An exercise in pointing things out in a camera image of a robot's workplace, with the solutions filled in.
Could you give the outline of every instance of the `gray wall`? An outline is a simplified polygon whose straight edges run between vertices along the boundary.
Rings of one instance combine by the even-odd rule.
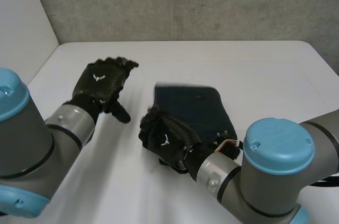
[[[339,0],[41,0],[73,41],[303,40],[339,72]]]

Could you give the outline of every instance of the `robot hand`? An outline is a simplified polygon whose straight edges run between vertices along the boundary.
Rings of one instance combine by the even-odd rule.
[[[184,159],[192,146],[199,144],[198,134],[177,118],[153,107],[143,117],[139,138],[142,146],[159,156],[176,171],[186,170]]]
[[[139,65],[126,58],[107,58],[88,64],[77,82],[72,97],[79,99],[90,96],[100,112],[112,113],[120,122],[128,123],[130,115],[118,102],[119,93],[131,70]]]

